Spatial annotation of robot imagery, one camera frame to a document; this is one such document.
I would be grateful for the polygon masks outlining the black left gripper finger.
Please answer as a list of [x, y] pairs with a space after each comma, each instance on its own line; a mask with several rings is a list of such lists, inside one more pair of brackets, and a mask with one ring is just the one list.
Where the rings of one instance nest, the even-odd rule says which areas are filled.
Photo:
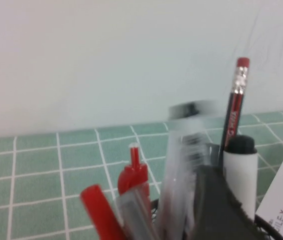
[[263, 240], [218, 168], [197, 169], [192, 240]]

